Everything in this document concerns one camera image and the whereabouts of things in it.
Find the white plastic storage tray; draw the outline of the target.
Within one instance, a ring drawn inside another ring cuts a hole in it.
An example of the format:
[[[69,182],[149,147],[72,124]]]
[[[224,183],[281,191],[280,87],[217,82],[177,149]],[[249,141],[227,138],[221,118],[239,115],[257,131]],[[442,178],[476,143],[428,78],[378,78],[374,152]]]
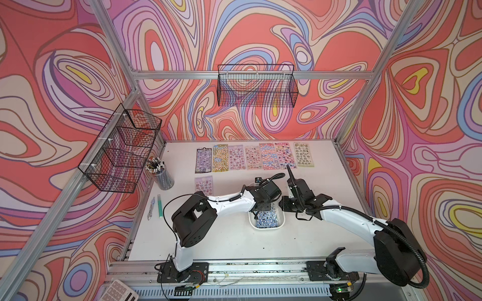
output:
[[[256,211],[249,213],[249,223],[255,230],[276,230],[285,224],[285,214],[278,209]]]

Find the blue red animal sticker sheet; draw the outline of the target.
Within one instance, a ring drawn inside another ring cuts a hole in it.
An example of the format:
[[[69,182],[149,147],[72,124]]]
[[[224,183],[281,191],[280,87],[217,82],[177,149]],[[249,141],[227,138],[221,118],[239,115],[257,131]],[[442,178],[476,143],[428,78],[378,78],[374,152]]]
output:
[[[262,167],[264,170],[280,169],[279,159],[273,143],[260,143]]]

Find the pink bonbon sticker sheet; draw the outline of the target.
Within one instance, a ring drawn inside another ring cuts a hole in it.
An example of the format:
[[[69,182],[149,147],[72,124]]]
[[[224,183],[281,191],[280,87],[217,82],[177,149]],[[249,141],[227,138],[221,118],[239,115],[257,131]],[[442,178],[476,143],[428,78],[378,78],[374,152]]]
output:
[[[258,145],[247,145],[245,154],[248,170],[263,169],[261,149]]]

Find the pink yellow pastel sticker sheet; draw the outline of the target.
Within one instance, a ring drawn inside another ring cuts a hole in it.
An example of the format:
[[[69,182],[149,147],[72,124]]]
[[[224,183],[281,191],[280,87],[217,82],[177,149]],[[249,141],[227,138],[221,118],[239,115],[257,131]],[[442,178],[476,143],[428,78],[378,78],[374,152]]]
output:
[[[286,169],[288,166],[291,169],[297,168],[291,146],[288,142],[277,142],[274,146],[281,169]]]

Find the green cream sticker sheet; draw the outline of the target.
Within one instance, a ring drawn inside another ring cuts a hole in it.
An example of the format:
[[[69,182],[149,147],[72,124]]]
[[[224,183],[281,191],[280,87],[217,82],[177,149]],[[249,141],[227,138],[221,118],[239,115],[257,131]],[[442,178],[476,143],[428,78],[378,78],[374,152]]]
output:
[[[299,167],[313,168],[315,166],[311,155],[310,146],[307,143],[295,142],[294,153],[296,163]]]

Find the pink puffy sticker sheet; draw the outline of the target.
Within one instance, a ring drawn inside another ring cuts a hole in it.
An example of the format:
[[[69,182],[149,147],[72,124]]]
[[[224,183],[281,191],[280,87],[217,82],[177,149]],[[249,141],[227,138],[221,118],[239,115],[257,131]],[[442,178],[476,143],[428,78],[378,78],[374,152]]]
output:
[[[230,145],[228,147],[228,166],[230,170],[245,170],[246,158],[243,145]]]

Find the yellow green sticker sheet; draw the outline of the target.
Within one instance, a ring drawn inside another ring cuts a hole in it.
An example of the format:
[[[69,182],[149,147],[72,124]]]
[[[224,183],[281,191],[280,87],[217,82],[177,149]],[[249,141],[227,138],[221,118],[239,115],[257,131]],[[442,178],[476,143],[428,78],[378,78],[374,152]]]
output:
[[[217,144],[213,146],[213,166],[215,173],[226,172],[229,169],[229,151],[227,144]]]

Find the lilac puffy sticker sheet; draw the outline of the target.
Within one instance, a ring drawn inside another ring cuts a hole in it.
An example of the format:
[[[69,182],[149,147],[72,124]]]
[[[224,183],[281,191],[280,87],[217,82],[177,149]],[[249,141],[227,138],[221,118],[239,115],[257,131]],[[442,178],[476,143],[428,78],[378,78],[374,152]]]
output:
[[[195,178],[195,191],[201,191],[204,195],[211,196],[213,194],[213,177]]]

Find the purple holographic sticker sheet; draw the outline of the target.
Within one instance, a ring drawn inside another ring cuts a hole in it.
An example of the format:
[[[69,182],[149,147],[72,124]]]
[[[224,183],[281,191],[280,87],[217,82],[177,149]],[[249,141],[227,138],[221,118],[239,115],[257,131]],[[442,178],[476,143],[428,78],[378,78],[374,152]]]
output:
[[[197,149],[195,173],[211,173],[212,172],[212,148],[203,147]]]

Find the blue penguin sticker sheet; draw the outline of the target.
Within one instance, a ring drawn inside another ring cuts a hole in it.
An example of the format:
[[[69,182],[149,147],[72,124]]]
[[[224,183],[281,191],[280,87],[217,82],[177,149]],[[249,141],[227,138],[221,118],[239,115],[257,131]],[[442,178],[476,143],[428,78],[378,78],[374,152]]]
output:
[[[255,218],[255,227],[260,229],[277,228],[279,221],[275,210],[259,211]]]

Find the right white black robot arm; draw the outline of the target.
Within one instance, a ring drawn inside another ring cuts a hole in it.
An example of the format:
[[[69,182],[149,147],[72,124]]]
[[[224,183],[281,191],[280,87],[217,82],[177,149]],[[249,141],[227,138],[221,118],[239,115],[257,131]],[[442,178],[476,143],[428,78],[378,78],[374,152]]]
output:
[[[426,288],[430,282],[427,257],[408,225],[398,219],[386,221],[344,206],[326,194],[315,195],[303,179],[288,172],[290,197],[280,202],[283,211],[307,214],[336,224],[370,244],[366,250],[339,247],[325,259],[331,278],[361,272],[383,275],[389,282],[405,287]]]

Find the green pen on table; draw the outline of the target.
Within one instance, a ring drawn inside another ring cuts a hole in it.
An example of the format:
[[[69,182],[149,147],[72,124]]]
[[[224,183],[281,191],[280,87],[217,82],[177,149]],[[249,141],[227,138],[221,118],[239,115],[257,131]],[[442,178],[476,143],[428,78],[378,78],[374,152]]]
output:
[[[163,217],[163,203],[162,203],[162,199],[161,199],[160,194],[158,194],[156,196],[156,200],[157,200],[157,206],[158,206],[158,217],[162,218]]]

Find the bundle of pens in cup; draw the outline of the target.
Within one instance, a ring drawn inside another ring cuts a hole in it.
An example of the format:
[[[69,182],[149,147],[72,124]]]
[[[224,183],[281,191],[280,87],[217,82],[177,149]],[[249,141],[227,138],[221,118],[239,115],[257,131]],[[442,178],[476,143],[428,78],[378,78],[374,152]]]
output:
[[[151,173],[152,175],[158,175],[165,171],[166,167],[164,161],[162,161],[158,157],[151,157],[147,160],[146,170]]]

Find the small clear blue tool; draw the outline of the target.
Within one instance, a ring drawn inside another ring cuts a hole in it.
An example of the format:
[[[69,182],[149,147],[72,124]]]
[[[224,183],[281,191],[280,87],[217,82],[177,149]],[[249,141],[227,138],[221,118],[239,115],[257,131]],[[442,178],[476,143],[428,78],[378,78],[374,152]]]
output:
[[[150,220],[152,218],[155,202],[156,202],[156,199],[153,198],[149,203],[149,210],[148,210],[148,215],[147,215],[148,220]]]

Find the white keypad device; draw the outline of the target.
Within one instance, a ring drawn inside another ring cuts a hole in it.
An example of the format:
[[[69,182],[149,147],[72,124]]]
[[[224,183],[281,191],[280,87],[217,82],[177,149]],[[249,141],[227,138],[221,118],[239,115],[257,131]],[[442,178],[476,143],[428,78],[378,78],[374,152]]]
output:
[[[139,295],[120,280],[114,280],[100,297],[100,301],[137,301]]]

